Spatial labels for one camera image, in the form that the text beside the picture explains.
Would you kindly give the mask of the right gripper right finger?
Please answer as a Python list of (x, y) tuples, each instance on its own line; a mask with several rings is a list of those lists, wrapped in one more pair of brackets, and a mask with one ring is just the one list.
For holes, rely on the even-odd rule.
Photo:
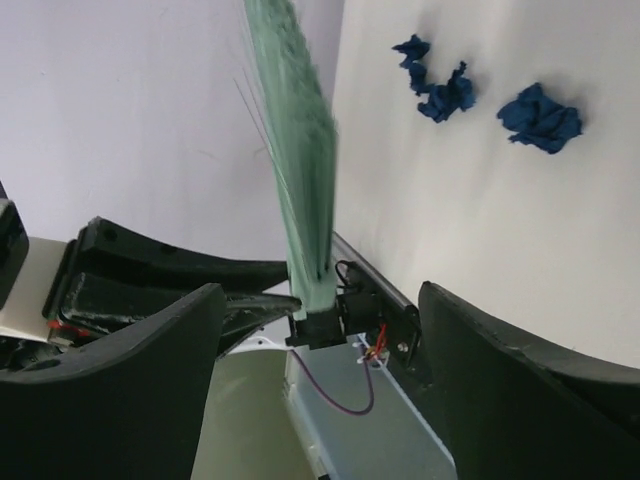
[(639, 371), (419, 293), (445, 444), (461, 479), (636, 479)]

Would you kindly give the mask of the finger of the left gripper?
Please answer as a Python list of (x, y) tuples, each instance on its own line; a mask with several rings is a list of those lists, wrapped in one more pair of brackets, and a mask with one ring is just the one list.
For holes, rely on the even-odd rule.
[[(57, 285), (45, 308), (48, 342), (62, 348), (79, 347), (154, 315), (196, 289), (134, 286), (81, 273), (66, 286)], [(266, 325), (301, 309), (300, 300), (288, 295), (228, 292), (225, 297), (220, 357)]]

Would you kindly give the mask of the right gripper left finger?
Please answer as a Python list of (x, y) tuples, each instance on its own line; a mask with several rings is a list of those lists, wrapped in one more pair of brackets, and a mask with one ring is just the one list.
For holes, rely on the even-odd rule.
[(190, 478), (225, 306), (207, 284), (82, 348), (2, 372), (2, 478)]

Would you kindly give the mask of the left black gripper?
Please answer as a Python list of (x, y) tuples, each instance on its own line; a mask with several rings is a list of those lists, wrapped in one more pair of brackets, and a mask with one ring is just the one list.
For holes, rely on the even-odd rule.
[[(16, 204), (1, 193), (1, 368), (21, 370), (97, 338), (47, 304), (66, 245), (27, 234)], [(74, 245), (74, 285), (88, 280), (191, 291), (207, 283), (229, 292), (262, 293), (288, 279), (282, 260), (207, 255), (92, 219)]]

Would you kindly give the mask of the green hand brush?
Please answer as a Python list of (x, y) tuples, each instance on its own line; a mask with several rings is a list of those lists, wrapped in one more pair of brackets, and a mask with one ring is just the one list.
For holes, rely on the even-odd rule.
[(251, 76), (287, 238), (296, 318), (330, 310), (338, 133), (291, 1), (241, 4)]

